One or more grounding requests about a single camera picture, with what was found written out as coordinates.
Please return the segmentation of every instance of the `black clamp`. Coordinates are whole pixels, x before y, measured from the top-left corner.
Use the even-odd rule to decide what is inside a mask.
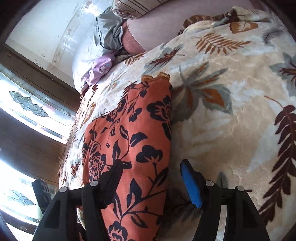
[[[117,160],[98,181],[69,190],[60,188],[46,209],[35,231],[33,241],[110,241],[101,209],[111,204],[120,178],[123,163]],[[77,222],[76,207],[83,206],[85,230]]]
[[[195,172],[187,159],[180,172],[191,202],[203,210],[193,241],[215,241],[221,205],[227,205],[223,241],[270,241],[265,225],[243,186],[220,188]]]

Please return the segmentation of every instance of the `orange floral pillow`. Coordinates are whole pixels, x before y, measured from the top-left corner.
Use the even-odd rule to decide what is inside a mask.
[[[120,159],[122,178],[112,204],[102,210],[111,241],[154,240],[162,220],[170,159],[170,76],[143,76],[117,108],[86,129],[83,183],[98,180]]]

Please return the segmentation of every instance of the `fleece blanket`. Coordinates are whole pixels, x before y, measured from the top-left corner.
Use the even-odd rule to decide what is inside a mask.
[[[179,36],[115,66],[86,92],[61,163],[60,186],[83,186],[87,126],[114,110],[131,82],[163,72],[174,93],[170,184],[158,239],[194,236],[200,211],[179,171],[180,161],[188,159],[207,180],[244,186],[270,239],[282,240],[296,221],[296,43],[260,10],[233,7],[219,18],[190,21]],[[225,215],[222,208],[217,240],[223,239]]]

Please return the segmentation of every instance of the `window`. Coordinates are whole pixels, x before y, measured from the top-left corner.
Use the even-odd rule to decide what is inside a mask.
[[[42,218],[42,212],[32,187],[35,179],[13,169],[1,160],[0,169],[0,209],[23,222],[37,226]],[[52,185],[48,187],[53,198],[58,188]]]
[[[34,130],[66,143],[75,112],[38,91],[0,64],[0,107]]]

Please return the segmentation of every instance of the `purple cloth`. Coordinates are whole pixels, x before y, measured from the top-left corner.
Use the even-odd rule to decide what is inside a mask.
[[[112,60],[115,59],[114,54],[107,54],[99,57],[93,64],[91,70],[84,76],[86,83],[91,86],[101,79],[101,77],[108,73],[112,67]]]

